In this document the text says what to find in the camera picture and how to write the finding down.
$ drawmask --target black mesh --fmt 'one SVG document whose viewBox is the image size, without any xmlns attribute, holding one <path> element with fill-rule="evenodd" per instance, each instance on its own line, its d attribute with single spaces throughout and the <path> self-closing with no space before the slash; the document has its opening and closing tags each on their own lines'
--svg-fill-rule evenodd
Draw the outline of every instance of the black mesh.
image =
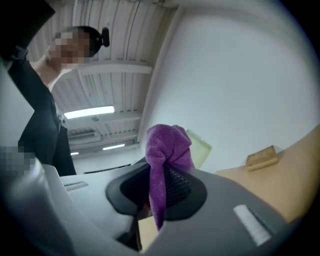
<svg viewBox="0 0 320 256">
<path fill-rule="evenodd" d="M 173 170 L 166 169 L 164 171 L 164 179 L 167 208 L 176 205 L 190 195 L 189 182 Z"/>
</svg>

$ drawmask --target pixelated area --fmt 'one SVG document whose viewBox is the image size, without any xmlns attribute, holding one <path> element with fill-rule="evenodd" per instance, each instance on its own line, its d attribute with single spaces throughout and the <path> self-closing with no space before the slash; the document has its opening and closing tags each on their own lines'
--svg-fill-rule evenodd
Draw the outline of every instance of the pixelated area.
<svg viewBox="0 0 320 256">
<path fill-rule="evenodd" d="M 30 172 L 35 164 L 35 155 L 24 152 L 23 147 L 1 147 L 0 149 L 0 168 L 1 172 L 5 172 L 6 175 L 24 175 Z"/>
<path fill-rule="evenodd" d="M 59 62 L 64 68 L 72 69 L 75 64 L 82 64 L 85 58 L 94 54 L 93 40 L 87 32 L 79 29 L 61 32 L 52 40 L 48 55 L 52 61 Z"/>
</svg>

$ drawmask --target white ceiling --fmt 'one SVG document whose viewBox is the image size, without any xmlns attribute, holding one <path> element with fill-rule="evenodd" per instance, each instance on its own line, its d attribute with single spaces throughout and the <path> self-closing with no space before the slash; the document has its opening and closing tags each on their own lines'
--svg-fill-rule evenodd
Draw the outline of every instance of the white ceiling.
<svg viewBox="0 0 320 256">
<path fill-rule="evenodd" d="M 115 113 L 66 120 L 69 143 L 80 158 L 103 147 L 137 146 L 140 121 L 153 67 L 175 9 L 161 3 L 134 0 L 54 1 L 55 15 L 29 46 L 28 59 L 37 61 L 56 32 L 67 26 L 109 28 L 110 46 L 101 47 L 88 63 L 64 74 L 54 85 L 59 109 L 114 106 Z"/>
</svg>

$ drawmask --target wooden block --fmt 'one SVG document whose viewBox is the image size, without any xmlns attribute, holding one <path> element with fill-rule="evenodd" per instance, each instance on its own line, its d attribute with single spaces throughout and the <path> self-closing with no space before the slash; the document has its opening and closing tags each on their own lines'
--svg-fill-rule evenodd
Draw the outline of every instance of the wooden block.
<svg viewBox="0 0 320 256">
<path fill-rule="evenodd" d="M 274 146 L 269 146 L 261 151 L 248 155 L 245 165 L 248 171 L 261 169 L 279 162 Z"/>
</svg>

